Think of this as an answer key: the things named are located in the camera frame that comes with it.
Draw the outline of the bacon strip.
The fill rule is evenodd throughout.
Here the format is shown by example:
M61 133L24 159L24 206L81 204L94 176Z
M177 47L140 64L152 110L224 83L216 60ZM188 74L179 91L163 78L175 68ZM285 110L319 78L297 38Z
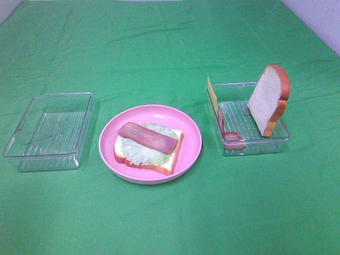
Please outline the bacon strip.
M125 123L117 133L124 138L131 139L164 154L172 153L180 143L180 138L178 137L172 138L134 122Z
M227 150L242 150L246 144L244 143L235 143L237 141L242 141L243 138L235 131L226 131L225 130L225 121L223 110L220 106L218 106L218 123L222 131L223 139L227 142L224 143L224 148Z

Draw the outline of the toast bread slice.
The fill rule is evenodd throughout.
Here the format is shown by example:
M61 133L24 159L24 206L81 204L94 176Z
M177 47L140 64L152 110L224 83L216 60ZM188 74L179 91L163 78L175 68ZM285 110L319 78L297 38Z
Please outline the toast bread slice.
M267 65L247 103L260 134L270 137L285 112L290 97L290 80L279 65Z
M115 144L114 144L114 157L115 157L115 159L118 163L125 164L128 167L151 169L151 170L157 171L161 174L172 175L173 172L174 172L174 168L175 168L176 161L177 161L177 156L179 154L179 149L181 147L181 143L182 143L183 138L184 138L184 133L181 135L180 143L177 145L177 147L174 150L175 156L174 156L174 159L169 162L171 164L170 166L162 167L162 166L152 166L152 165L142 165L142 164L135 165L135 164L131 163L130 161L128 161L127 159L125 159L124 157L119 155L119 153L117 152L118 149L115 148L115 145L117 144L116 141L115 141Z

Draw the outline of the green lettuce leaf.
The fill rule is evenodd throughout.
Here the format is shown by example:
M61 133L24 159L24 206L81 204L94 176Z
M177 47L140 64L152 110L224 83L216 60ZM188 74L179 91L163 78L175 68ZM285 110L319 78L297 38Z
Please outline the green lettuce leaf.
M143 123L141 125L176 140L179 140L183 134L180 130L171 129L170 127L153 122ZM165 154L121 136L117 137L116 142L115 148L118 149L117 152L119 155L135 165L170 166L171 164L169 162L172 161L175 156L175 152Z

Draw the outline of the yellow cheese slice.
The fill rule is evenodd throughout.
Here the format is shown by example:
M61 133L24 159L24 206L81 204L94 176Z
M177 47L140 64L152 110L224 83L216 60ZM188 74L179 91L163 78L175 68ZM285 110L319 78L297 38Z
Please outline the yellow cheese slice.
M207 89L208 89L208 94L209 94L213 109L214 109L215 112L218 112L217 96L216 96L216 94L213 90L213 87L212 87L212 84L211 84L209 77L207 77Z

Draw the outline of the pink round plate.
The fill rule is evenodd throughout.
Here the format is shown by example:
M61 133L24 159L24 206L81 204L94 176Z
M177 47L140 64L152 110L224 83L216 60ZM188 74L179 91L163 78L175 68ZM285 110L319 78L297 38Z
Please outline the pink round plate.
M172 175L161 174L150 169L128 167L115 160L114 143L117 130L126 122L138 124L155 122L183 131L184 138ZM180 177L192 167L199 157L202 137L197 124L186 113L165 105L141 105L127 109L111 119L101 132L98 146L104 163L120 178L138 184L161 184Z

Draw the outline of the right clear plastic container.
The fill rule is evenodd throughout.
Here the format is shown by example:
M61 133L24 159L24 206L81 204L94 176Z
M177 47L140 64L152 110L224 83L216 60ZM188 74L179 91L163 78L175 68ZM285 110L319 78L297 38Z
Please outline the right clear plastic container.
M248 100L253 93L255 82L212 84L217 96L217 105L223 110L225 130L235 131L242 136L242 141L246 146L242 150L227 150L224 148L222 131L218 123L218 112L215 112L207 91L208 105L212 120L215 122L215 130L219 147L224 156L273 154L283 152L287 149L287 141L290 134L282 120L276 124L274 132L270 137L263 137L253 119L247 106Z

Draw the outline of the clear plastic container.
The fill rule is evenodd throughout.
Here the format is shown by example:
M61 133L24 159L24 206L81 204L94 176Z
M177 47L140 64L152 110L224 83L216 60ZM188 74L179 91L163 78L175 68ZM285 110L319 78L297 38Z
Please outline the clear plastic container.
M218 112L215 112L207 91L208 105L212 120L215 122L215 130L219 147L224 156L273 154L283 152L287 149L287 141L290 134L282 120L276 124L274 132L270 137L263 137L253 119L247 106L248 100L253 93L255 82L212 84L217 96L217 105L223 110L225 130L235 131L242 136L242 141L246 146L242 150L227 150L224 148L222 131L218 123Z
M88 152L92 100L90 92L33 97L3 158L19 172L77 169Z

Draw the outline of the green tablecloth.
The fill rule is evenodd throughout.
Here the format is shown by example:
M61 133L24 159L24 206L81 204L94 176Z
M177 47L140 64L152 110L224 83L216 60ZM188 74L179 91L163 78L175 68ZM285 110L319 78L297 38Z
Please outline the green tablecloth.
M225 157L205 87L283 67L291 137L278 154ZM78 169L1 160L1 254L339 254L339 57L281 1L26 1L1 25L1 148L35 95L92 92ZM102 161L116 114L189 114L202 151L180 178L136 185Z

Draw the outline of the left clear plastic container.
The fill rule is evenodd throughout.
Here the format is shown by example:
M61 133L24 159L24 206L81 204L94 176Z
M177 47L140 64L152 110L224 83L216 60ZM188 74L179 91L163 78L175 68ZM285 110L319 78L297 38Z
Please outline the left clear plastic container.
M88 152L92 100L90 92L33 97L3 158L19 172L77 169Z

